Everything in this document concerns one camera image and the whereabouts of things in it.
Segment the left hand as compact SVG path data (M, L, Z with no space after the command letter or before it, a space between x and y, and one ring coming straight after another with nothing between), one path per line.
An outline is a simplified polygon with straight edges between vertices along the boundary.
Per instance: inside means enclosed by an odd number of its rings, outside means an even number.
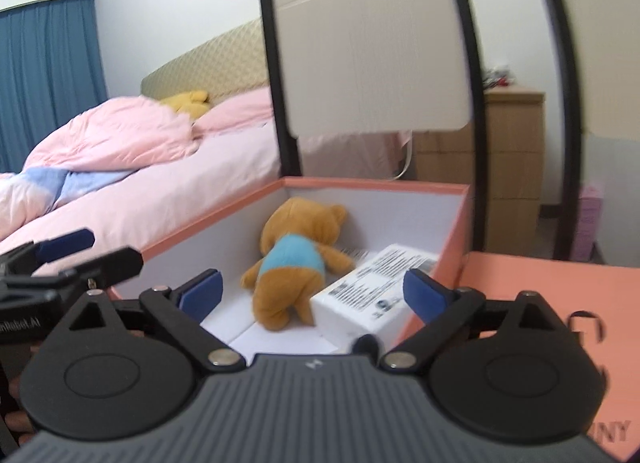
M9 382L9 394L17 402L17 410L9 412L4 417L4 421L11 434L17 435L17 443L21 447L34 438L36 430L22 407L20 385L21 374L17 374L17 376L14 376Z

